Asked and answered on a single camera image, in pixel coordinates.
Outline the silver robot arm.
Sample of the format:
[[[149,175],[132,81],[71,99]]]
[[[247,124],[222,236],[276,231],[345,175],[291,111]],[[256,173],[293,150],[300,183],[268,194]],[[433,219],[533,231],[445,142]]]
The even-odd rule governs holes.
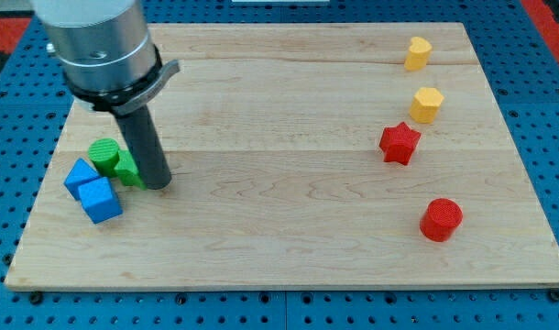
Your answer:
[[[163,63],[138,0],[32,0],[75,97],[94,111],[127,116],[180,71]]]

